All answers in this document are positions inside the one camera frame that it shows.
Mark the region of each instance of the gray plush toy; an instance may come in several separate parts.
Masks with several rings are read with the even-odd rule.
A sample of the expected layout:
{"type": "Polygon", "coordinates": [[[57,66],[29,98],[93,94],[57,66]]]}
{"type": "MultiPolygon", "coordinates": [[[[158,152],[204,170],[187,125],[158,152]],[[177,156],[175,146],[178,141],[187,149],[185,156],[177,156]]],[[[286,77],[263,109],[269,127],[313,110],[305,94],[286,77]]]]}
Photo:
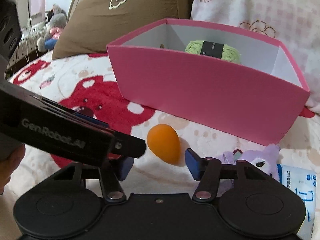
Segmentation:
{"type": "Polygon", "coordinates": [[[54,4],[52,11],[54,15],[50,19],[47,32],[44,37],[38,39],[38,50],[41,52],[53,50],[60,34],[67,24],[67,15],[64,10],[54,4]]]}

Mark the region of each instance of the yarn label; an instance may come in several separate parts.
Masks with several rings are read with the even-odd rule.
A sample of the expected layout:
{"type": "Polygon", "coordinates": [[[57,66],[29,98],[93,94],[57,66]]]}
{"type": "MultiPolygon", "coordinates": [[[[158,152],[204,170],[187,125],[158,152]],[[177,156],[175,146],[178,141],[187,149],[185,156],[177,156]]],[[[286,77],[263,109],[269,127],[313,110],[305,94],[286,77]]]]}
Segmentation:
{"type": "Polygon", "coordinates": [[[222,58],[223,46],[224,44],[204,41],[200,55],[222,58]]]}

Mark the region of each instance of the orange makeup sponge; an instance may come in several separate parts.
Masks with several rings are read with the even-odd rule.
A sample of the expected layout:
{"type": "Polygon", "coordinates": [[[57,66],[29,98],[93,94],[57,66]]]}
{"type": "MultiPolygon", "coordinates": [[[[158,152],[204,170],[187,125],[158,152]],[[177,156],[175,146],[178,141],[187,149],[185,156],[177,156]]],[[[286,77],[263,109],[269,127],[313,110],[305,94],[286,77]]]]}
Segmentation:
{"type": "Polygon", "coordinates": [[[158,124],[150,129],[147,144],[154,155],[168,164],[180,161],[180,140],[177,132],[167,124],[158,124]]]}

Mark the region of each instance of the open pink box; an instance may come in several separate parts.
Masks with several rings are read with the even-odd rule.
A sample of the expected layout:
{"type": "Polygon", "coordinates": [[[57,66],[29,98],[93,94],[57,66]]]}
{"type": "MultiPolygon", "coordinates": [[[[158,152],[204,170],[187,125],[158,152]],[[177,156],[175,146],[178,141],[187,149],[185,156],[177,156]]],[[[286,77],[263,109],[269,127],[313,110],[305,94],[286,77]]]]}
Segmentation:
{"type": "Polygon", "coordinates": [[[124,98],[262,145],[283,138],[310,95],[282,42],[238,27],[163,19],[107,51],[124,98]],[[242,65],[185,53],[194,40],[236,48],[242,65]]]}

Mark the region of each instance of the person's hand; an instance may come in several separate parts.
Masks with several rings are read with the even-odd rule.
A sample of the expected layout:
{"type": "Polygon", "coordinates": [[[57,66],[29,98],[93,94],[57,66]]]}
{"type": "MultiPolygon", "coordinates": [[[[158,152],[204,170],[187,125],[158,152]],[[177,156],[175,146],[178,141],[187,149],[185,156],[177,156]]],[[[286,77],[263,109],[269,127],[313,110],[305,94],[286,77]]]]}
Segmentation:
{"type": "Polygon", "coordinates": [[[22,144],[15,149],[5,161],[0,162],[0,195],[4,191],[4,186],[9,183],[11,174],[18,168],[25,153],[26,148],[25,145],[22,144]]]}

